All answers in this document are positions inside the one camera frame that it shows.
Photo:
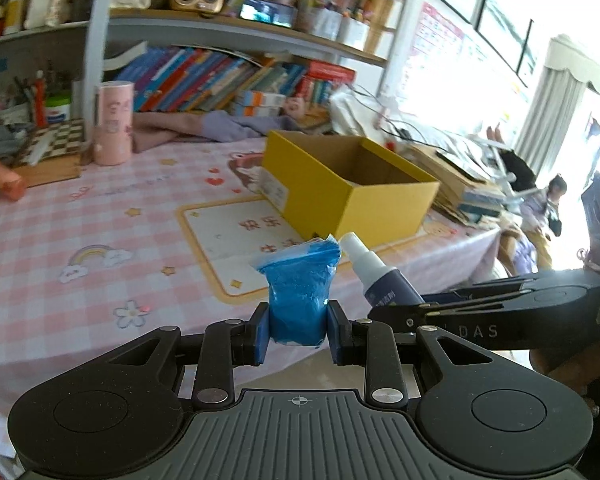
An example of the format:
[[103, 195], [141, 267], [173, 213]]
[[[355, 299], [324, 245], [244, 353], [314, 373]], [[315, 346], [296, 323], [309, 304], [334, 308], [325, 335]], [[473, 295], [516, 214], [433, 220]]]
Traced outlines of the person's right hand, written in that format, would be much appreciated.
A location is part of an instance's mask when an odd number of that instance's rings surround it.
[[531, 350], [530, 362], [534, 370], [544, 374], [579, 394], [600, 378], [600, 341], [558, 363], [547, 350]]

